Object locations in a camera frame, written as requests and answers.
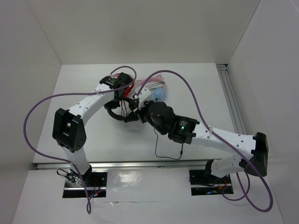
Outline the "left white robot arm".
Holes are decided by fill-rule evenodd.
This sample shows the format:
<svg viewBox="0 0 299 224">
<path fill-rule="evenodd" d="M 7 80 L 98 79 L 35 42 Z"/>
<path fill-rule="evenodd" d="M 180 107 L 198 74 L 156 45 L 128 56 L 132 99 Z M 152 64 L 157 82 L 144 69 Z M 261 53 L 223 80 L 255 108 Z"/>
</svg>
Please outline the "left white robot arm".
<svg viewBox="0 0 299 224">
<path fill-rule="evenodd" d="M 66 110 L 60 108 L 55 112 L 52 137 L 65 152 L 71 172 L 81 186 L 92 182 L 92 167 L 84 152 L 87 139 L 85 125 L 104 105 L 122 99 L 125 90 L 133 84 L 134 79 L 123 72 L 118 77 L 106 76 L 100 80 L 92 95 Z"/>
</svg>

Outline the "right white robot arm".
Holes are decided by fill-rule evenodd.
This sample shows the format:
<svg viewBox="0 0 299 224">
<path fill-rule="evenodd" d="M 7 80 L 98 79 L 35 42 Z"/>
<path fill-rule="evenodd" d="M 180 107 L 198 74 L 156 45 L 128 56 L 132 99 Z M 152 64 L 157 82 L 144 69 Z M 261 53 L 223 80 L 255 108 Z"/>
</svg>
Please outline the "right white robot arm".
<svg viewBox="0 0 299 224">
<path fill-rule="evenodd" d="M 207 128 L 200 121 L 176 115 L 164 102 L 147 101 L 143 106 L 129 103 L 129 108 L 141 122 L 150 124 L 161 135 L 167 135 L 176 143 L 212 147 L 230 153 L 231 156 L 226 159 L 207 162 L 204 178 L 209 183 L 242 171 L 253 176 L 267 175 L 269 148 L 263 133 L 243 135 Z"/>
</svg>

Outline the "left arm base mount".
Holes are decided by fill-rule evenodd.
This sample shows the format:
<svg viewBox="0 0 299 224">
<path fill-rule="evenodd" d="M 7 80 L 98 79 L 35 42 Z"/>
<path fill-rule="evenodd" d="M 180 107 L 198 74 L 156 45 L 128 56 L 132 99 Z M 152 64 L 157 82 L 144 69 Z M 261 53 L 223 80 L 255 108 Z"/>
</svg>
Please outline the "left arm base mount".
<svg viewBox="0 0 299 224">
<path fill-rule="evenodd" d="M 82 181 L 71 171 L 57 170 L 57 175 L 64 177 L 63 198 L 84 198 L 85 190 Z M 107 172 L 92 172 L 91 177 L 85 182 L 87 193 L 91 198 L 106 197 Z"/>
</svg>

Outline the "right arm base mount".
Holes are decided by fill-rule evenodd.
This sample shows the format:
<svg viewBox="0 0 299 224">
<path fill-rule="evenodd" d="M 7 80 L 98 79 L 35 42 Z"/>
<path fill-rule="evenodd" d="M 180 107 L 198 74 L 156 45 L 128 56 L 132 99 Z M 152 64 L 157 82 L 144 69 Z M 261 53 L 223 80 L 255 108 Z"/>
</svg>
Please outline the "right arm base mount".
<svg viewBox="0 0 299 224">
<path fill-rule="evenodd" d="M 216 177 L 206 170 L 210 161 L 200 161 L 199 164 L 189 166 L 189 183 L 192 196 L 233 194 L 230 175 Z"/>
</svg>

